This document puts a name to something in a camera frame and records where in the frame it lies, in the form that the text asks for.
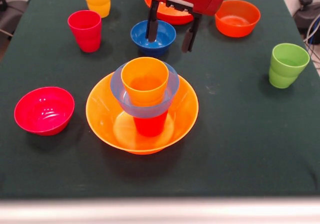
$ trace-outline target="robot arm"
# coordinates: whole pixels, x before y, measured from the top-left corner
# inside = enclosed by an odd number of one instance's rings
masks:
[[[182,51],[186,53],[192,51],[202,15],[213,16],[216,14],[223,0],[152,0],[145,35],[145,38],[150,42],[154,42],[157,36],[159,2],[164,2],[167,7],[173,7],[193,15],[192,26],[187,30],[182,44]]]

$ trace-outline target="cable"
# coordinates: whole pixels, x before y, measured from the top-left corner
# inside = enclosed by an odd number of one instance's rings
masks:
[[[320,14],[318,14],[316,16],[316,18],[312,21],[311,25],[309,26],[309,29],[306,33],[306,37],[305,39],[303,40],[304,42],[308,42],[308,40],[318,31],[319,27],[320,27],[320,22],[318,23],[318,25],[316,26],[316,28],[313,30],[312,33],[311,32],[311,29],[312,27],[314,26],[314,24],[318,21],[318,19],[320,18]]]
[[[14,36],[14,35],[12,35],[11,33],[7,32],[7,31],[5,31],[5,30],[2,30],[2,29],[0,29],[0,32],[8,35],[9,37],[13,37],[13,36]]]
[[[314,50],[311,49],[311,52],[316,56],[316,58],[318,58],[320,60],[320,56],[318,56]]]

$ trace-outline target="stacked cups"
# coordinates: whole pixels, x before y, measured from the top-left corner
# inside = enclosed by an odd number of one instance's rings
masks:
[[[168,64],[139,57],[120,66],[112,76],[111,91],[133,120],[137,131],[147,137],[159,135],[168,109],[179,88],[179,77]]]

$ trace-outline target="blue bowl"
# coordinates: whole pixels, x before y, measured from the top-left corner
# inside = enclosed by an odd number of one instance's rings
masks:
[[[122,83],[121,80],[121,71],[124,68],[125,64],[120,66],[112,75],[110,87],[113,96],[117,99],[121,108],[128,113],[129,115],[136,118],[153,118],[163,114],[171,106],[174,96],[176,95],[179,89],[179,76],[175,69],[165,63],[166,67],[169,70],[169,79],[164,92],[163,101],[154,106],[135,106],[130,102],[129,95]]]
[[[160,57],[176,39],[176,30],[169,23],[158,20],[158,31],[156,39],[149,42],[146,39],[147,20],[141,21],[131,29],[131,39],[138,46],[139,50],[149,57]]]

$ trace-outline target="table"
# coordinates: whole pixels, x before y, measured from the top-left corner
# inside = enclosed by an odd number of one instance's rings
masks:
[[[102,44],[83,53],[67,25],[85,0],[31,0],[0,64],[0,198],[226,197],[317,195],[320,80],[310,63],[287,89],[268,82],[278,43],[303,46],[284,0],[246,0],[261,11],[254,32],[232,39],[203,17],[191,53],[181,44],[160,59],[194,87],[199,115],[190,133],[148,156],[100,141],[86,121],[94,85],[141,55],[130,30],[148,17],[143,0],[111,0]],[[17,101],[43,87],[67,89],[74,115],[58,135],[27,133],[14,121]]]

